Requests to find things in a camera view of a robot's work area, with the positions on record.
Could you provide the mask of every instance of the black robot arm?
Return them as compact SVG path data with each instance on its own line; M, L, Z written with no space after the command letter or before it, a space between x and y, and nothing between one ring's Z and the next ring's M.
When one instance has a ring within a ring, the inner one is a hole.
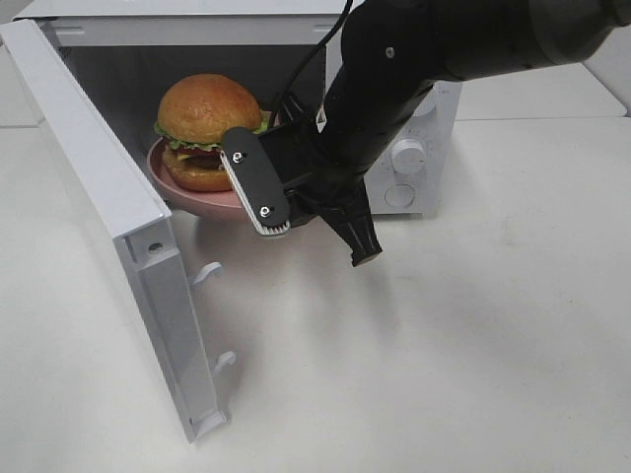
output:
M363 176L436 81L582 61L630 22L631 0L366 0L343 27L343 65L320 109L258 142L230 130L228 171L257 227L320 216L351 247L356 266L382 251ZM259 155L277 178L257 178L261 172L247 172L234 153ZM263 205L279 198L286 203Z

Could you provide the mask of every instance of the hamburger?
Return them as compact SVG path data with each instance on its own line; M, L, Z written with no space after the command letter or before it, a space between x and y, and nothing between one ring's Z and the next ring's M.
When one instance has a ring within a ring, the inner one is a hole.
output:
M163 164L174 182L201 192L230 190L220 159L226 131L242 126L265 131L266 121L252 94L220 74L188 76L160 101L155 130L166 142Z

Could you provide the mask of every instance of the microwave knob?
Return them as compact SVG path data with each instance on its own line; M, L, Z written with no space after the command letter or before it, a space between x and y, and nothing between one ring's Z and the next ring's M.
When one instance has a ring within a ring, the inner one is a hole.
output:
M425 146L419 140L407 138L392 146L390 159L394 172L416 174L423 170L427 155Z

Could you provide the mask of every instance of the sesame-free bun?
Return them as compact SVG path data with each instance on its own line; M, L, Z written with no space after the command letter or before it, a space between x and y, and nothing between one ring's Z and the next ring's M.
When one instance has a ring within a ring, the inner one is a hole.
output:
M217 192L231 190L228 173L220 169L206 169L193 164L190 160L179 161L176 152L165 143L162 162L171 179L183 189L198 192Z
M235 126L255 130L262 120L256 99L219 74L196 74L174 84L160 101L158 124L177 140L220 143Z

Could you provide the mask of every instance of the bottom bun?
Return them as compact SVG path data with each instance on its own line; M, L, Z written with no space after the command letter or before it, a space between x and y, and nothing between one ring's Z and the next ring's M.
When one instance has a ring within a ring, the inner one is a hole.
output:
M228 173L219 169L205 169L189 163L178 161L175 151L169 146L162 153L162 162L174 182L187 190L199 192L217 192L231 190Z

